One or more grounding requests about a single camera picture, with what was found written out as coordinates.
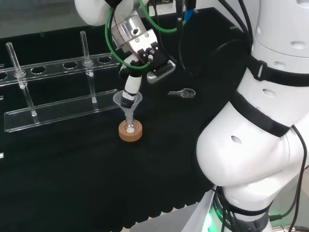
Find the black table surface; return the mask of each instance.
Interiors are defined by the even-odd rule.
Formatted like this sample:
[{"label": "black table surface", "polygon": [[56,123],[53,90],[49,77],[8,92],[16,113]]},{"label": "black table surface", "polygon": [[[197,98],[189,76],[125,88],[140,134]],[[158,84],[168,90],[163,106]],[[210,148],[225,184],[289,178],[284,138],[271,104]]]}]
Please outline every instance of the black table surface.
[{"label": "black table surface", "polygon": [[[150,24],[143,19],[147,29]],[[172,28],[175,15],[160,16]],[[120,109],[32,129],[2,132],[0,151],[1,232],[119,232],[135,222],[194,204],[209,190],[196,164],[196,141],[227,103],[245,70],[245,47],[215,48],[243,39],[215,9],[200,10],[185,26],[183,57],[188,68],[202,63],[204,73],[187,75],[177,66],[164,80],[141,85],[143,101],[135,118],[143,137],[126,143],[118,136]],[[12,42],[21,65],[82,56],[80,31],[91,54],[108,52],[104,27],[80,27],[0,40],[0,63],[11,67],[5,43]],[[177,58],[177,35],[163,35]],[[96,91],[124,88],[118,69],[95,71]],[[89,94],[84,73],[28,83],[35,105]],[[193,99],[168,96],[192,88]],[[0,88],[3,113],[26,107],[17,85]]]}]

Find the green cable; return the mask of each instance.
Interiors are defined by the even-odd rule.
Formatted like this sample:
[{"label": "green cable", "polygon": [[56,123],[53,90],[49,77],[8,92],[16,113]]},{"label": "green cable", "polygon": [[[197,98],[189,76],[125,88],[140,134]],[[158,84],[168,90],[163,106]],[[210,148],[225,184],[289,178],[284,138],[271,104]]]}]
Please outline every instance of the green cable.
[{"label": "green cable", "polygon": [[108,37],[108,25],[110,24],[110,20],[112,18],[112,12],[113,12],[113,9],[111,8],[110,9],[110,13],[109,13],[109,16],[107,18],[107,21],[106,21],[106,24],[105,24],[105,39],[106,39],[106,43],[107,43],[107,46],[108,48],[110,49],[111,53],[113,54],[113,56],[122,64],[124,64],[125,66],[127,66],[128,68],[132,68],[132,69],[145,69],[149,66],[149,62],[143,66],[133,66],[133,65],[130,65],[128,63],[125,63],[116,53],[115,51],[113,50],[112,46],[111,46],[111,43],[110,43],[110,40],[109,40],[109,37]]},{"label": "green cable", "polygon": [[153,19],[150,17],[150,15],[148,14],[148,11],[147,11],[147,8],[146,6],[144,5],[143,1],[140,0],[140,6],[141,8],[143,9],[144,11],[144,14],[146,15],[146,18],[148,19],[148,21],[151,23],[151,25],[153,25],[154,28],[156,28],[157,30],[161,31],[161,32],[164,32],[164,33],[173,33],[173,32],[176,32],[177,31],[177,28],[173,28],[173,29],[164,29],[160,26],[158,26],[154,21]]}]

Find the blue cable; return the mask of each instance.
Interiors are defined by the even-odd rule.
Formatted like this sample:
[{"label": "blue cable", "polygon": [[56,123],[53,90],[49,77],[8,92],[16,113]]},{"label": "blue cable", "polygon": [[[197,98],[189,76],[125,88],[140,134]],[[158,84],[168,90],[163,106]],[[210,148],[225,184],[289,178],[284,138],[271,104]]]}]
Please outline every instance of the blue cable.
[{"label": "blue cable", "polygon": [[184,12],[184,19],[185,21],[189,21],[192,14],[193,14],[194,10],[193,9],[185,9],[185,12]]}]

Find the clear acrylic rack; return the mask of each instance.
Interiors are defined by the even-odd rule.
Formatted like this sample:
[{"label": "clear acrylic rack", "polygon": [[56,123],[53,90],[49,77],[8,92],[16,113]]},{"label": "clear acrylic rack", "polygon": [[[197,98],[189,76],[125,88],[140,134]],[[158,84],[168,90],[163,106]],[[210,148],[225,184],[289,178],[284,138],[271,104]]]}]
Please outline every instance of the clear acrylic rack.
[{"label": "clear acrylic rack", "polygon": [[[4,113],[4,130],[6,132],[20,131],[119,107],[113,101],[117,89],[96,93],[93,72],[94,70],[117,67],[118,61],[111,53],[90,56],[86,33],[81,31],[80,35],[83,57],[25,66],[19,65],[12,43],[6,44],[14,67],[0,69],[0,87],[18,84],[28,105],[28,108]],[[29,81],[81,72],[85,72],[88,78],[90,95],[43,105],[33,105],[28,89]]]}]

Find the black strap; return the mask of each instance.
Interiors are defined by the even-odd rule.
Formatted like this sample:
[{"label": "black strap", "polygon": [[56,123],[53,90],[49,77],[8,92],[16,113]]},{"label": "black strap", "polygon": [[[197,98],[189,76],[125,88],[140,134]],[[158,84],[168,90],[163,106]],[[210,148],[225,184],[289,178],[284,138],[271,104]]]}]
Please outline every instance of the black strap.
[{"label": "black strap", "polygon": [[247,102],[247,100],[237,91],[233,94],[230,102],[238,113],[240,113],[244,118],[272,135],[282,137],[290,129],[289,127],[264,115],[261,111]]},{"label": "black strap", "polygon": [[122,2],[122,0],[105,0],[105,1],[112,8],[116,8],[119,5],[119,3]]},{"label": "black strap", "polygon": [[258,81],[269,81],[284,86],[309,87],[309,74],[272,69],[265,62],[257,60],[253,56],[247,59],[247,67]]},{"label": "black strap", "polygon": [[243,221],[231,215],[231,212],[233,211],[227,206],[226,203],[228,202],[226,202],[225,200],[220,201],[218,196],[216,195],[213,199],[212,205],[213,205],[213,208],[214,208],[214,211],[217,217],[222,222],[223,226],[227,227],[230,231],[233,231],[233,232],[248,232],[248,231],[249,232],[262,232],[267,227],[267,224],[269,221],[268,210],[263,212],[264,215],[257,220]]}]

